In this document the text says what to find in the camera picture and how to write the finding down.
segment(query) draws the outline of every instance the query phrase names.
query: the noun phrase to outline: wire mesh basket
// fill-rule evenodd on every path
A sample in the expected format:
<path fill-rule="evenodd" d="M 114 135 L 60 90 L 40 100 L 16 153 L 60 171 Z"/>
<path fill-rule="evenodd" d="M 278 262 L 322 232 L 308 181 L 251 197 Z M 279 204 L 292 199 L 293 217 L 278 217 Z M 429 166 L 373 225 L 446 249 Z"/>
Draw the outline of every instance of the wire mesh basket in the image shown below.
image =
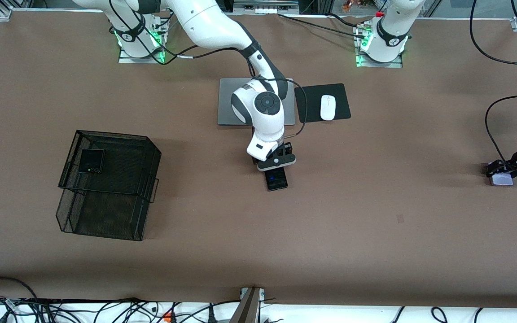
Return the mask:
<path fill-rule="evenodd" d="M 100 171 L 81 171 L 86 149 L 103 154 Z M 59 180 L 61 231 L 141 241 L 160 160 L 148 137 L 76 131 Z"/>

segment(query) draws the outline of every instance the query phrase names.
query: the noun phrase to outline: white floor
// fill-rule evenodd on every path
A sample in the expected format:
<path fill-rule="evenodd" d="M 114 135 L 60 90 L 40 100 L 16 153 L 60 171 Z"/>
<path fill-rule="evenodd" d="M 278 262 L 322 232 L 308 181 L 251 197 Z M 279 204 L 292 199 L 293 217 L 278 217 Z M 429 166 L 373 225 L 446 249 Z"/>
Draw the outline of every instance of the white floor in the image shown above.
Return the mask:
<path fill-rule="evenodd" d="M 103 303 L 79 303 L 62 305 L 62 309 L 67 310 L 89 310 L 97 311 Z M 158 316 L 167 311 L 171 303 L 158 303 Z M 175 313 L 192 313 L 198 309 L 206 307 L 208 303 L 181 303 L 176 307 Z M 123 303 L 101 311 L 97 323 L 115 323 L 117 315 L 129 309 L 130 303 Z M 156 303 L 150 303 L 144 308 L 151 312 Z M 236 303 L 224 304 L 215 307 L 215 317 L 222 323 L 222 320 L 230 319 L 236 309 Z M 17 307 L 19 313 L 31 313 L 29 307 L 21 305 Z M 283 323 L 391 323 L 400 307 L 394 306 L 322 306 L 322 305 L 263 305 L 261 309 L 261 321 L 266 319 L 277 321 L 283 319 Z M 406 307 L 398 323 L 435 323 L 430 313 L 431 307 Z M 443 307 L 447 316 L 448 323 L 472 323 L 476 308 L 470 307 Z M 4 306 L 0 305 L 0 318 L 6 312 Z M 92 323 L 95 313 L 77 312 L 74 313 L 81 323 Z M 125 314 L 117 319 L 117 323 L 124 321 Z M 208 320 L 208 311 L 202 311 L 197 315 L 204 322 Z M 142 313 L 135 313 L 128 320 L 129 323 L 149 323 L 152 317 Z M 33 323 L 33 316 L 20 316 L 18 323 Z M 69 323 L 63 317 L 56 317 L 57 323 Z M 12 316 L 8 319 L 9 323 L 15 323 Z M 184 323 L 197 323 L 195 319 L 187 319 Z M 517 309 L 484 309 L 478 317 L 478 323 L 517 323 Z"/>

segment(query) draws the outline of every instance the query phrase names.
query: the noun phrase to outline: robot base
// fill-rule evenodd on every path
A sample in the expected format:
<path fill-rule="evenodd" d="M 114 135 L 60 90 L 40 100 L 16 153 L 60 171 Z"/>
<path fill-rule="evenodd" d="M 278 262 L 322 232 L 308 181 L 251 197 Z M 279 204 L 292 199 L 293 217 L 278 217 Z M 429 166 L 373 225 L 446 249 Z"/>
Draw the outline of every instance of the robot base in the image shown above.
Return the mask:
<path fill-rule="evenodd" d="M 355 38 L 356 67 L 402 68 L 402 54 L 398 54 L 398 57 L 396 57 L 394 61 L 382 63 L 374 61 L 367 53 L 361 50 L 361 47 L 366 45 L 370 37 L 372 37 L 372 25 L 370 20 L 358 24 L 357 27 L 353 27 L 352 29 L 355 35 L 365 36 L 365 39 Z"/>
<path fill-rule="evenodd" d="M 152 35 L 155 35 L 157 37 L 157 41 L 161 43 L 164 47 L 166 47 L 166 41 L 169 38 L 169 21 L 165 22 L 164 24 L 161 24 L 161 18 L 158 16 L 149 17 L 150 19 L 146 19 L 148 26 L 151 26 L 152 29 L 150 29 L 150 33 Z M 131 57 L 129 54 L 127 54 L 123 49 L 119 51 L 119 63 L 135 63 L 135 64 L 157 64 L 156 61 L 154 61 L 153 57 L 158 59 L 160 62 L 164 62 L 166 58 L 166 52 L 160 47 L 154 51 L 152 55 L 149 55 L 147 57 Z"/>

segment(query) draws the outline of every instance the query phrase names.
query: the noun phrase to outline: white computer mouse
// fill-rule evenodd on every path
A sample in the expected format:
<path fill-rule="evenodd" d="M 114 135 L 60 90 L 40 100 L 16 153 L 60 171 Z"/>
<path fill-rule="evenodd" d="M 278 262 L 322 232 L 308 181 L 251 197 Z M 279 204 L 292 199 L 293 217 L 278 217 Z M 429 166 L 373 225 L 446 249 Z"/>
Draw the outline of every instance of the white computer mouse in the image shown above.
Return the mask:
<path fill-rule="evenodd" d="M 320 118 L 326 121 L 334 119 L 336 113 L 336 98 L 324 95 L 320 99 Z"/>

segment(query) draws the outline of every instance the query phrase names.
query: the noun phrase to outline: smartphone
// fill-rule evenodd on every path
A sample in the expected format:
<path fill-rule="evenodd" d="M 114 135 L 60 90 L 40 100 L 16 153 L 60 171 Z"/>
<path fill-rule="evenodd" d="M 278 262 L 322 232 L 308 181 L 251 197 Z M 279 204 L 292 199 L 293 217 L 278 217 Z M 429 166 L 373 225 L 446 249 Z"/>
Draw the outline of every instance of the smartphone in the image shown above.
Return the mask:
<path fill-rule="evenodd" d="M 267 178 L 267 188 L 269 191 L 280 190 L 289 186 L 284 167 L 267 170 L 264 172 L 264 176 Z"/>
<path fill-rule="evenodd" d="M 84 174 L 98 174 L 103 167 L 104 149 L 83 149 L 79 162 L 79 172 Z"/>

